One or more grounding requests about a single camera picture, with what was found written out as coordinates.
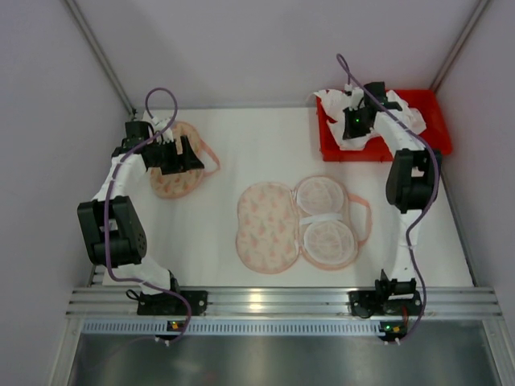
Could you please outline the floral mesh laundry bag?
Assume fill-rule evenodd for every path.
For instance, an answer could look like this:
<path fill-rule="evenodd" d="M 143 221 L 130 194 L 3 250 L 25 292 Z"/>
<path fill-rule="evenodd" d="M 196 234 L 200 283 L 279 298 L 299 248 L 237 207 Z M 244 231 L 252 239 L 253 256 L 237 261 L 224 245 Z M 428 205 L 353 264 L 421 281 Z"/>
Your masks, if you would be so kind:
<path fill-rule="evenodd" d="M 282 273 L 299 258 L 337 271 L 357 259 L 372 226 L 369 202 L 330 176 L 307 177 L 295 188 L 256 183 L 237 203 L 236 250 L 256 273 Z"/>

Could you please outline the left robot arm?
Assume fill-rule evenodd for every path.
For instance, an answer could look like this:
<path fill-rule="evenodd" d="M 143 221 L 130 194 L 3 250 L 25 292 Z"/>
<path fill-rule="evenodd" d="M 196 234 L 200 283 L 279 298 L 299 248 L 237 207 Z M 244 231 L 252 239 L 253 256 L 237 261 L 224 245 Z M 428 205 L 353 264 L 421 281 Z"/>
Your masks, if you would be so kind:
<path fill-rule="evenodd" d="M 126 137 L 112 153 L 101 189 L 77 208 L 89 260 L 104 266 L 112 281 L 137 284 L 147 296 L 179 292 L 171 271 L 148 251 L 130 192 L 149 181 L 160 198 L 186 195 L 204 176 L 204 148 L 197 130 L 186 122 L 173 124 L 165 133 L 156 133 L 148 121 L 126 123 Z"/>

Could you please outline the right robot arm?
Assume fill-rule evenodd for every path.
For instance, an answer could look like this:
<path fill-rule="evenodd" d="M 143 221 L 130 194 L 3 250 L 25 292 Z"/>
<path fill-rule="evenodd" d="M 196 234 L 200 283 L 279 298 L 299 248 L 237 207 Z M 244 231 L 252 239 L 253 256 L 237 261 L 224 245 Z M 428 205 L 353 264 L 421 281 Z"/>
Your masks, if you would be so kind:
<path fill-rule="evenodd" d="M 374 138 L 381 138 L 393 157 L 385 185 L 387 202 L 398 210 L 395 265 L 390 276 L 400 281 L 421 283 L 414 260 L 418 230 L 438 195 L 441 154 L 421 136 L 425 121 L 396 92 L 382 82 L 365 86 L 344 86 L 345 150 L 363 150 Z"/>

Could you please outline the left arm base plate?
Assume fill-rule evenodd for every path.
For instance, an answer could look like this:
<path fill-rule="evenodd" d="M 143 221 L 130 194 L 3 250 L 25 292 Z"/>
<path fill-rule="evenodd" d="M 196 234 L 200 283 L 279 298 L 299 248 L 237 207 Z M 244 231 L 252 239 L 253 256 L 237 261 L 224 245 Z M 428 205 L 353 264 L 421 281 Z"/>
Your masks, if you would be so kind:
<path fill-rule="evenodd" d="M 191 316 L 200 316 L 207 309 L 208 292 L 204 290 L 183 290 L 179 294 L 191 308 Z M 144 316 L 186 316 L 187 306 L 184 301 L 170 294 L 147 295 L 137 294 L 134 291 L 126 296 L 138 304 L 137 314 Z"/>

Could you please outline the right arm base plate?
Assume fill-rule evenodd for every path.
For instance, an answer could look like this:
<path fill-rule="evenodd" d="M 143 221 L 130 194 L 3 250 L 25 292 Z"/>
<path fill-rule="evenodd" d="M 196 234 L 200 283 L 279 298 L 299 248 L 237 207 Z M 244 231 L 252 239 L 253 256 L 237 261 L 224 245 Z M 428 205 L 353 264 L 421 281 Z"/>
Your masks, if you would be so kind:
<path fill-rule="evenodd" d="M 422 310 L 422 299 L 418 291 L 409 294 L 393 293 L 380 295 L 372 290 L 358 290 L 349 293 L 352 316 L 416 316 Z"/>

